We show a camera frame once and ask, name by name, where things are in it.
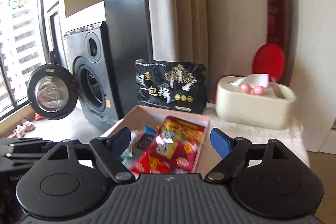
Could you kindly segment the black plum snack bag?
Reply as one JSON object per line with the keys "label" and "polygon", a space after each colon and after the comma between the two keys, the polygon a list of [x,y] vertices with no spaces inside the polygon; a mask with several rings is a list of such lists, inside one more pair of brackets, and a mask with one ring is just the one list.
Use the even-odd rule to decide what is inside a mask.
{"label": "black plum snack bag", "polygon": [[201,114],[206,106],[206,67],[188,62],[135,61],[140,104]]}

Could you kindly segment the cream tissue box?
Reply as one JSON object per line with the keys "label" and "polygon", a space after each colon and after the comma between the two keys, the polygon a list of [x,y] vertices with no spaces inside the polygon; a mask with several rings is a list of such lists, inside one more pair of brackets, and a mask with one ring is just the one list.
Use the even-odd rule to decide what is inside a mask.
{"label": "cream tissue box", "polygon": [[240,77],[226,76],[217,84],[215,110],[222,119],[251,126],[282,130],[291,123],[297,97],[287,86],[270,85],[262,95],[243,93],[235,83]]}

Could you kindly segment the dark red snack bag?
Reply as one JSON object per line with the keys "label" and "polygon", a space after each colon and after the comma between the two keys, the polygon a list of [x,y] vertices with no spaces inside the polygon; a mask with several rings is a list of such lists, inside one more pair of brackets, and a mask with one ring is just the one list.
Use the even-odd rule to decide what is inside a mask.
{"label": "dark red snack bag", "polygon": [[181,118],[167,117],[158,134],[133,164],[133,173],[191,173],[201,150],[205,127]]}

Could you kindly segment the white woven tablecloth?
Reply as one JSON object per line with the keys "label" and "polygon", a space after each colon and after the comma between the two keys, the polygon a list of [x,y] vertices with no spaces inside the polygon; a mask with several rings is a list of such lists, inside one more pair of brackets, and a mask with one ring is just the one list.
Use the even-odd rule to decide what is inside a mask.
{"label": "white woven tablecloth", "polygon": [[218,128],[231,138],[244,137],[256,144],[266,144],[269,139],[278,139],[301,161],[310,166],[308,154],[303,144],[303,126],[295,118],[291,119],[289,127],[283,130],[273,130],[225,121],[217,115],[215,105],[212,103],[206,104],[203,115],[210,118],[210,129]]}

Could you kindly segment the blue seaweed snack pack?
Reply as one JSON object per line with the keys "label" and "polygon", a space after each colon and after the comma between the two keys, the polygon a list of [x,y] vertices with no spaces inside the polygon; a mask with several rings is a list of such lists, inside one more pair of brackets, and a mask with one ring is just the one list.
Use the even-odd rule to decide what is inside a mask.
{"label": "blue seaweed snack pack", "polygon": [[141,156],[153,143],[157,136],[157,132],[145,126],[142,130],[131,130],[130,144],[121,155],[123,160],[128,160]]}

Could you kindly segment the grey washing machine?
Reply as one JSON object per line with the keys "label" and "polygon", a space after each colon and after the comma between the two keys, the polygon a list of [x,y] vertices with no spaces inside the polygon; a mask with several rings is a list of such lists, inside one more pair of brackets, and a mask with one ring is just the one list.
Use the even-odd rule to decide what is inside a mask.
{"label": "grey washing machine", "polygon": [[33,71],[27,86],[29,103],[49,120],[69,116],[77,103],[89,123],[102,132],[119,119],[121,110],[112,79],[108,26],[98,22],[65,33],[68,68],[44,64]]}

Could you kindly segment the pink balls on tissue box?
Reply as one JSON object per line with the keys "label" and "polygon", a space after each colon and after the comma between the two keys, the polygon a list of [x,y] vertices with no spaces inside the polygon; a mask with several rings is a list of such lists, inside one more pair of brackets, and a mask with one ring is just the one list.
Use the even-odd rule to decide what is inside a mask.
{"label": "pink balls on tissue box", "polygon": [[263,86],[257,86],[255,88],[252,88],[248,84],[241,84],[240,89],[245,94],[252,94],[252,95],[257,95],[257,96],[263,95],[266,91],[266,88],[264,88]]}

